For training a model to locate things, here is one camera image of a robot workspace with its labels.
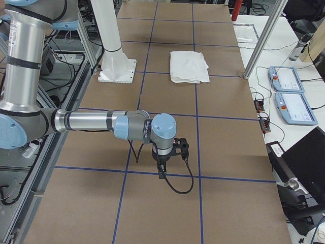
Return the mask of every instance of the clear bottle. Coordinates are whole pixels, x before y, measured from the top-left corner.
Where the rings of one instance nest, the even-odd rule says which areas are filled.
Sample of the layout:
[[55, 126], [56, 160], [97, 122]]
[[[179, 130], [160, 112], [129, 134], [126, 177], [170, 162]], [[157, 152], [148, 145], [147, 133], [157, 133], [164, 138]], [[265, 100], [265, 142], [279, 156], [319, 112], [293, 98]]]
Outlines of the clear bottle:
[[289, 59], [291, 61], [296, 61], [297, 58], [300, 56], [300, 54], [303, 52], [304, 48], [306, 47], [307, 43], [310, 41], [311, 36], [310, 34], [304, 34], [295, 48], [292, 50], [292, 52], [289, 55]]

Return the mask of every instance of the brown table surface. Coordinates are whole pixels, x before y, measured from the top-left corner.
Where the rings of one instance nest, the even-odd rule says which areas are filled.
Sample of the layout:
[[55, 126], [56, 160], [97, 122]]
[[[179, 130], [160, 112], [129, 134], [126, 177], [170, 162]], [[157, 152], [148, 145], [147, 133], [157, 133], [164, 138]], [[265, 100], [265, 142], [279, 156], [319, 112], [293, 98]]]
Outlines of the brown table surface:
[[[126, 1], [118, 25], [134, 81], [93, 76], [80, 110], [174, 115], [194, 189], [158, 179], [149, 145], [136, 164], [112, 133], [70, 132], [24, 243], [291, 243], [228, 7]], [[175, 50], [202, 52], [210, 83], [172, 83]], [[189, 188], [180, 158], [167, 170]]]

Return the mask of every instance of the device screen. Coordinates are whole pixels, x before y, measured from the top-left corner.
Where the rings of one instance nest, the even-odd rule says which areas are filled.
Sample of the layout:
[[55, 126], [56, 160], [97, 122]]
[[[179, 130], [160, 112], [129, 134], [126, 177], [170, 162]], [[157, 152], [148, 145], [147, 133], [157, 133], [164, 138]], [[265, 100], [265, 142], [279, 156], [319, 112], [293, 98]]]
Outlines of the device screen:
[[282, 97], [293, 121], [313, 121], [300, 94], [282, 94]]
[[280, 85], [284, 89], [300, 90], [293, 69], [280, 68], [277, 72]]

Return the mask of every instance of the black monitor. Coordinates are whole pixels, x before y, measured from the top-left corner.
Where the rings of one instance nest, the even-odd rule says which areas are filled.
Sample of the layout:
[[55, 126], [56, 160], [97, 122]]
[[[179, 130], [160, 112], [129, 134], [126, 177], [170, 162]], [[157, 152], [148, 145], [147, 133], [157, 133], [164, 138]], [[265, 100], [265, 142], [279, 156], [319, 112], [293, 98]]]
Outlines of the black monitor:
[[282, 157], [318, 204], [325, 203], [325, 132], [316, 127]]

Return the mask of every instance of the white towel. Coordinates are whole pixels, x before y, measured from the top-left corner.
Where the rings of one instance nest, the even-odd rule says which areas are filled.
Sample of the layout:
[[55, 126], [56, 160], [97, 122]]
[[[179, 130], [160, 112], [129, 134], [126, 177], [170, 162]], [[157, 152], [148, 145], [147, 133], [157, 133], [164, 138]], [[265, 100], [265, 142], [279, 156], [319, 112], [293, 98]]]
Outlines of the white towel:
[[171, 80], [174, 83], [210, 82], [208, 68], [200, 52], [171, 52]]

